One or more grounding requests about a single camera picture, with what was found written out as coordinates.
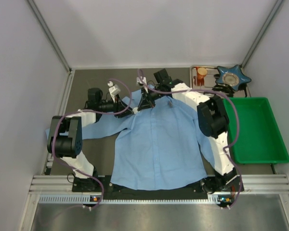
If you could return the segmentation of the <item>light blue shirt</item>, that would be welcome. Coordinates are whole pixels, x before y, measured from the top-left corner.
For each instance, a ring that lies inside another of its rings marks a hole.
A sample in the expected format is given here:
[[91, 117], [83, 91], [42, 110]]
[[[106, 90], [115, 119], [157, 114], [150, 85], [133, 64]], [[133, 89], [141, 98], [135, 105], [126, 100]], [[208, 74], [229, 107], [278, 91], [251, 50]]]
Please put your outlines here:
[[215, 165], [196, 111], [169, 96], [134, 115], [103, 115], [82, 130], [85, 140], [114, 134], [111, 182], [119, 186], [146, 191], [177, 189], [206, 178], [203, 160]]

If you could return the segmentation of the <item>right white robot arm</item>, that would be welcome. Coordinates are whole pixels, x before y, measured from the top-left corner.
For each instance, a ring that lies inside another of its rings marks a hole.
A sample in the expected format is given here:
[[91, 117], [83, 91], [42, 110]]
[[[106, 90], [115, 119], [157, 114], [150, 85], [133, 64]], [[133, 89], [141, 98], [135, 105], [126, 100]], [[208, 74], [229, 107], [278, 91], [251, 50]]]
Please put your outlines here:
[[223, 101], [230, 99], [221, 92], [192, 89], [182, 80], [172, 79], [166, 69], [154, 73], [157, 81], [155, 87], [147, 84], [141, 69], [137, 70], [137, 74], [137, 81], [142, 86], [142, 102], [138, 109], [153, 107], [157, 99], [169, 95], [197, 112], [198, 126], [207, 138], [215, 171], [213, 180], [203, 181], [203, 189], [213, 193], [232, 188], [235, 181], [240, 180], [240, 176], [229, 151], [237, 141], [235, 138], [232, 143], [228, 143], [229, 117]]

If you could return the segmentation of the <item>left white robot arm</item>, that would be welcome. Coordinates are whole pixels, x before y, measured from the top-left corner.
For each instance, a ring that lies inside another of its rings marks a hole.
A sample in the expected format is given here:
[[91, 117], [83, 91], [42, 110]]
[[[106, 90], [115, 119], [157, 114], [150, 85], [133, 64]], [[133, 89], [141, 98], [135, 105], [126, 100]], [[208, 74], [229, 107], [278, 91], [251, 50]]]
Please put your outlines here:
[[91, 191], [101, 186], [96, 167], [89, 162], [83, 140], [99, 139], [120, 132], [123, 118], [133, 115], [132, 98], [120, 96], [118, 85], [109, 87], [110, 99], [103, 98], [100, 88], [88, 89], [83, 109], [54, 116], [48, 131], [47, 149], [55, 160], [73, 170], [73, 185]]

